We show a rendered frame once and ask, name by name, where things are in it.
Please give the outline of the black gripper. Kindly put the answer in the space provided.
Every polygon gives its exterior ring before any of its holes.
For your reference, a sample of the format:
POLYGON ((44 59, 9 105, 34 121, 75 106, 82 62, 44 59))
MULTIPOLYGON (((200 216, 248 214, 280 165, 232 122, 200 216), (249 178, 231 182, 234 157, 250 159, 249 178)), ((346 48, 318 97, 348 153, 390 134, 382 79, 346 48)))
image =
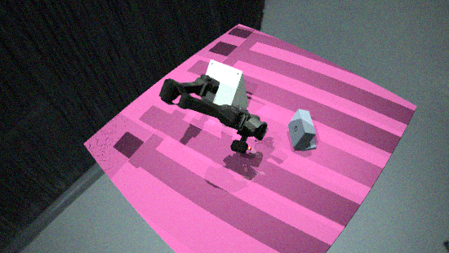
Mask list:
MULTIPOLYGON (((258 115, 251 114, 251 116, 255 116, 256 118, 260 119, 258 115)), ((237 131, 237 134, 240 135, 242 138, 240 140, 234 140, 231 144, 230 148, 234 152, 238 153, 246 153, 248 149, 248 143, 246 143, 247 138, 250 137, 248 135, 249 130, 246 128, 243 128, 242 131, 237 131)))

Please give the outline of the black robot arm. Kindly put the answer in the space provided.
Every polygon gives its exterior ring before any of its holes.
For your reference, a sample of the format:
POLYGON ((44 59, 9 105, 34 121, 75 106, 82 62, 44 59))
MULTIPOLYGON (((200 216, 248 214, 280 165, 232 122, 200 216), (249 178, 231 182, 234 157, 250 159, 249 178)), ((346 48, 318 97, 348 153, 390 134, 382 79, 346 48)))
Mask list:
POLYGON ((168 78, 163 83, 159 97, 161 97, 160 100, 164 103, 174 105, 172 101, 181 95, 180 101, 175 104, 182 109, 191 109, 218 118, 227 127, 238 131, 246 128, 249 130, 248 135, 250 137, 252 135, 262 141, 268 130, 267 122, 262 122, 255 116, 251 116, 248 109, 241 107, 239 104, 213 104, 190 95, 195 93, 199 96, 206 96, 207 91, 215 94, 219 85, 219 81, 205 74, 202 74, 194 82, 177 82, 174 79, 168 78))

